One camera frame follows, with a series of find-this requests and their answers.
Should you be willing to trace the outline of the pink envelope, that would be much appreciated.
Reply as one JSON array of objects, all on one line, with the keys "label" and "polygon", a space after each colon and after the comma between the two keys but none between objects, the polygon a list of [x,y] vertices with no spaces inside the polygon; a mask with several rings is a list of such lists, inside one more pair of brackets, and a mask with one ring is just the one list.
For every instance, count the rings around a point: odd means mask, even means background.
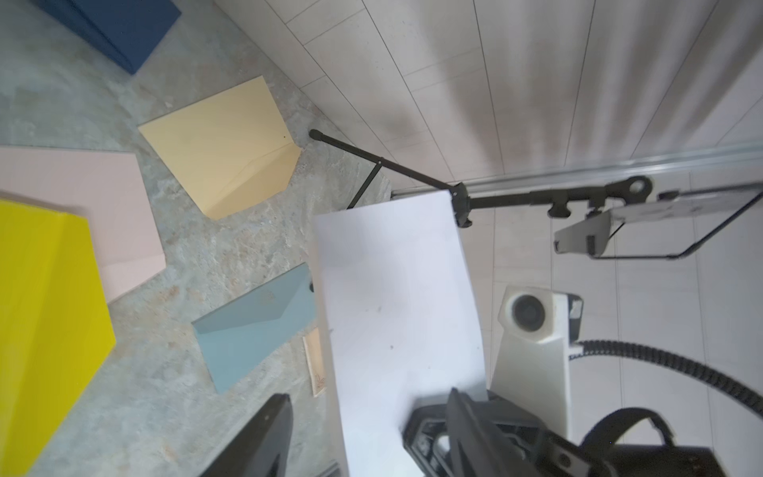
[{"label": "pink envelope", "polygon": [[87,219],[109,303],[167,266],[131,153],[3,146],[1,197]]}]

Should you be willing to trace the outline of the yellow envelope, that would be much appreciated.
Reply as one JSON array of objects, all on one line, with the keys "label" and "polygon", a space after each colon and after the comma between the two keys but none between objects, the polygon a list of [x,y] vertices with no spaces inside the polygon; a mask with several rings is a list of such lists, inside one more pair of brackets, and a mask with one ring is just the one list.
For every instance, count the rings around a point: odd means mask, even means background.
[{"label": "yellow envelope", "polygon": [[30,470],[115,344],[87,220],[2,201],[2,475]]}]

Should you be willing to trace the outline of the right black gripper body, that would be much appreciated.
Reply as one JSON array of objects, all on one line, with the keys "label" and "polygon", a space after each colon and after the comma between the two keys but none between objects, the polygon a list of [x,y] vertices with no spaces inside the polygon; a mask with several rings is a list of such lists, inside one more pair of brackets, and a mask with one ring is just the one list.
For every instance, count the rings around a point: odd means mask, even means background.
[{"label": "right black gripper body", "polygon": [[[580,444],[549,429],[538,417],[505,399],[474,401],[527,465],[524,476],[722,476],[706,447],[679,446],[667,421],[649,409],[627,407],[606,415]],[[446,403],[412,414],[403,447],[427,476],[455,476]]]}]

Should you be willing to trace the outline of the navy blue envelope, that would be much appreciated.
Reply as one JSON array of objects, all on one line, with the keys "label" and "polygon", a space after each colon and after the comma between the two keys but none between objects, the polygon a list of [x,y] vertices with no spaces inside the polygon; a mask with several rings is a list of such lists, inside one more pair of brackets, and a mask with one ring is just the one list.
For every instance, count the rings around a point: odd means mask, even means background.
[{"label": "navy blue envelope", "polygon": [[131,75],[181,16],[168,0],[41,0],[36,5]]}]

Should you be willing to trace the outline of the light teal envelope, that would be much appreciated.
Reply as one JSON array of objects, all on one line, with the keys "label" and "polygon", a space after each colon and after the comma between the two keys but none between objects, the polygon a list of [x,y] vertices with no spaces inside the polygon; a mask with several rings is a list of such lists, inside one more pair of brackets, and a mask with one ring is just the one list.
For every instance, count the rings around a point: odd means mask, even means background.
[{"label": "light teal envelope", "polygon": [[192,323],[219,394],[313,322],[311,283],[300,264]]}]

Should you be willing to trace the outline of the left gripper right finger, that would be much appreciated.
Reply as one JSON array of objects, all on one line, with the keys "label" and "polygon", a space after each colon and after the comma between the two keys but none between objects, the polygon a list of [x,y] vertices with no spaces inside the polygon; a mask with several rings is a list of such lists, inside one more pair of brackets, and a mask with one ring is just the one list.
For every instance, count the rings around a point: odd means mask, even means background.
[{"label": "left gripper right finger", "polygon": [[453,388],[446,404],[450,456],[455,476],[524,476],[526,462],[498,427],[483,419],[469,395]]}]

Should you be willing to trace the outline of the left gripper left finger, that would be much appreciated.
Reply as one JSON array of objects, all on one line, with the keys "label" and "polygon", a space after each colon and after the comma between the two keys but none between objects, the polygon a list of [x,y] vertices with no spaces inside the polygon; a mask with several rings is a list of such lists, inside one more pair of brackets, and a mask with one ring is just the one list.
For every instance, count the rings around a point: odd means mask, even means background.
[{"label": "left gripper left finger", "polygon": [[201,476],[284,476],[293,421],[290,396],[272,395]]}]

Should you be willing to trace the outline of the kraft tan envelope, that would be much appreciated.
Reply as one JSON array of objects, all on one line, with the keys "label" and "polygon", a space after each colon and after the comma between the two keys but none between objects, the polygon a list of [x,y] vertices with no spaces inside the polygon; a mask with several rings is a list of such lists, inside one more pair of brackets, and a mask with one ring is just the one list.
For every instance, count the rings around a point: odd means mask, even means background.
[{"label": "kraft tan envelope", "polygon": [[263,77],[144,123],[139,131],[213,220],[284,191],[302,152]]}]

